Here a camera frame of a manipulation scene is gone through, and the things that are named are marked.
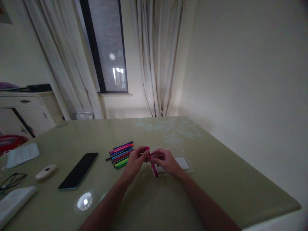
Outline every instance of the cabinet door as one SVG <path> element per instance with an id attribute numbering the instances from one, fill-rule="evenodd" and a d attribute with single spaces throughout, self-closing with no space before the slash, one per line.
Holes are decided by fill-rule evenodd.
<path id="1" fill-rule="evenodd" d="M 48 118 L 41 107 L 16 107 L 15 109 L 35 136 L 54 127 L 52 118 Z"/>
<path id="2" fill-rule="evenodd" d="M 25 126 L 10 108 L 0 108 L 0 130 L 3 135 L 19 135 L 32 139 Z"/>

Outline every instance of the marker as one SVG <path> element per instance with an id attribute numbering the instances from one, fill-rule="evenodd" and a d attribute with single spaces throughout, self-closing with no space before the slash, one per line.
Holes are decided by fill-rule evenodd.
<path id="1" fill-rule="evenodd" d="M 129 149 L 131 149 L 132 147 L 131 146 L 128 146 L 127 148 L 121 150 L 121 151 L 118 151 L 118 152 L 114 152 L 114 153 L 111 153 L 110 156 L 114 156 L 114 155 L 118 155 L 118 154 L 121 154 L 122 152 L 125 152 Z"/>
<path id="2" fill-rule="evenodd" d="M 119 165 L 121 165 L 121 164 L 123 164 L 123 163 L 125 163 L 125 162 L 128 162 L 128 159 L 129 159 L 129 158 L 127 158 L 127 159 L 125 159 L 125 160 L 122 160 L 121 162 L 117 163 L 117 164 L 115 165 L 115 167 L 117 167 L 117 166 L 119 166 Z"/>
<path id="3" fill-rule="evenodd" d="M 124 157 L 124 158 L 122 158 L 122 159 L 120 159 L 120 160 L 118 160 L 118 161 L 113 161 L 113 162 L 111 162 L 111 163 L 112 163 L 112 164 L 118 164 L 118 163 L 120 163 L 122 160 L 125 160 L 125 159 L 127 159 L 127 158 L 129 158 L 129 155 L 126 156 L 126 157 Z"/>
<path id="4" fill-rule="evenodd" d="M 118 165 L 118 166 L 116 167 L 116 169 L 122 168 L 123 166 L 125 166 L 125 165 L 127 164 L 127 162 L 124 162 L 124 163 Z"/>
<path id="5" fill-rule="evenodd" d="M 119 147 L 116 147 L 116 148 L 114 148 L 114 149 L 120 148 L 120 147 L 122 147 L 122 146 L 125 146 L 125 145 L 127 145 L 127 144 L 131 144 L 131 143 L 133 143 L 133 141 L 130 141 L 130 142 L 128 142 L 128 143 L 126 143 L 126 144 L 123 144 L 123 145 L 121 145 L 121 146 L 119 146 Z"/>
<path id="6" fill-rule="evenodd" d="M 117 157 L 119 157 L 119 156 L 122 156 L 122 155 L 124 155 L 124 154 L 126 154 L 126 153 L 128 153 L 128 152 L 130 152 L 130 151 L 132 151 L 133 149 L 129 149 L 129 150 L 127 150 L 126 152 L 123 152 L 123 153 L 121 153 L 121 154 L 119 154 L 119 155 L 116 155 L 116 156 L 112 156 L 112 160 L 114 160 L 115 158 L 117 158 Z"/>
<path id="7" fill-rule="evenodd" d="M 119 156 L 119 157 L 117 157 L 117 158 L 115 158 L 114 160 L 112 160 L 112 164 L 114 163 L 114 162 L 116 162 L 116 161 L 118 161 L 118 160 L 120 160 L 120 159 L 123 159 L 124 157 L 127 157 L 127 156 L 129 156 L 130 155 L 130 153 L 132 152 L 132 151 L 134 151 L 134 149 L 133 150 L 131 150 L 131 151 L 129 151 L 128 153 L 126 153 L 126 154 L 123 154 L 123 155 L 121 155 L 121 156 Z"/>
<path id="8" fill-rule="evenodd" d="M 114 152 L 121 151 L 121 150 L 123 150 L 123 149 L 126 149 L 126 148 L 129 147 L 129 146 L 134 146 L 134 144 L 132 143 L 132 144 L 128 144 L 128 145 L 122 146 L 122 147 L 120 147 L 120 148 L 117 148 L 117 149 L 114 149 L 114 150 L 110 151 L 109 153 L 111 154 L 111 153 L 114 153 Z"/>
<path id="9" fill-rule="evenodd" d="M 110 160 L 110 159 L 114 160 L 115 158 L 120 157 L 121 155 L 126 154 L 128 151 L 131 152 L 132 150 L 134 150 L 134 149 L 132 149 L 132 147 L 129 147 L 128 149 L 125 149 L 125 150 L 123 150 L 123 151 L 121 151 L 121 152 L 118 152 L 118 153 L 116 153 L 116 154 L 114 154 L 114 155 L 108 157 L 108 158 L 106 159 L 106 161 L 108 161 L 108 160 Z"/>
<path id="10" fill-rule="evenodd" d="M 154 163 L 151 162 L 151 164 L 152 164 L 152 168 L 153 168 L 153 171 L 154 171 L 154 173 L 155 173 L 155 176 L 158 177 L 158 174 L 157 174 L 157 171 L 156 171 L 156 168 L 155 168 Z"/>

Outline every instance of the red object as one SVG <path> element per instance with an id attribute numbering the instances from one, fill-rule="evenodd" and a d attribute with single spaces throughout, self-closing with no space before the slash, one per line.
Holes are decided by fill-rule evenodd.
<path id="1" fill-rule="evenodd" d="M 113 150 L 110 151 L 109 153 L 111 154 L 111 153 L 114 153 L 114 152 L 118 152 L 118 151 L 121 151 L 121 150 L 123 150 L 123 149 L 126 149 L 127 147 L 132 147 L 132 146 L 134 146 L 134 144 L 128 144 L 128 145 L 122 146 L 122 147 L 120 147 L 120 148 L 113 149 Z"/>
<path id="2" fill-rule="evenodd" d="M 0 156 L 2 156 L 5 151 L 13 150 L 27 141 L 28 139 L 23 136 L 6 135 L 0 137 Z"/>
<path id="3" fill-rule="evenodd" d="M 152 168 L 153 168 L 153 170 L 154 170 L 155 176 L 158 177 L 158 174 L 157 174 L 157 171 L 156 171 L 156 168 L 155 168 L 154 163 L 151 162 L 151 164 L 152 164 Z"/>
<path id="4" fill-rule="evenodd" d="M 131 150 L 131 151 L 129 151 L 128 153 L 125 153 L 124 155 L 121 155 L 121 156 L 115 158 L 111 163 L 114 163 L 114 162 L 116 162 L 116 161 L 118 161 L 118 160 L 120 160 L 120 159 L 123 159 L 124 157 L 129 156 L 129 154 L 130 154 L 132 151 L 134 151 L 134 149 Z"/>

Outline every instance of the white cabinet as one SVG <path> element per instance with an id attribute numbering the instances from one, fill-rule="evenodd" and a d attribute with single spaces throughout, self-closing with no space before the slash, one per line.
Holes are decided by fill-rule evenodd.
<path id="1" fill-rule="evenodd" d="M 15 109 L 35 136 L 55 126 L 55 123 L 52 119 L 48 119 L 41 107 L 16 107 Z"/>
<path id="2" fill-rule="evenodd" d="M 0 92 L 0 132 L 3 135 L 22 135 L 31 139 L 61 123 L 61 117 L 52 91 Z"/>
<path id="3" fill-rule="evenodd" d="M 19 135 L 32 139 L 24 124 L 10 108 L 0 108 L 0 131 L 3 135 Z"/>

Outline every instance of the green table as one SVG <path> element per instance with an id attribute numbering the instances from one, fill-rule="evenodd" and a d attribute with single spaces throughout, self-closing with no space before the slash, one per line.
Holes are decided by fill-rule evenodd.
<path id="1" fill-rule="evenodd" d="M 184 151 L 194 168 L 190 176 L 242 228 L 300 209 L 295 199 L 187 117 L 68 121 L 30 141 L 38 144 L 39 157 L 1 172 L 1 181 L 15 172 L 27 173 L 17 187 L 38 189 L 4 229 L 77 230 L 124 170 L 105 161 L 108 152 L 129 141 L 151 150 Z M 59 191 L 89 152 L 99 156 L 80 186 Z M 37 182 L 36 174 L 50 164 L 58 170 Z M 85 193 L 92 198 L 82 211 L 77 202 Z M 180 184 L 169 175 L 153 177 L 149 163 L 129 187 L 111 227 L 144 229 L 202 230 Z"/>

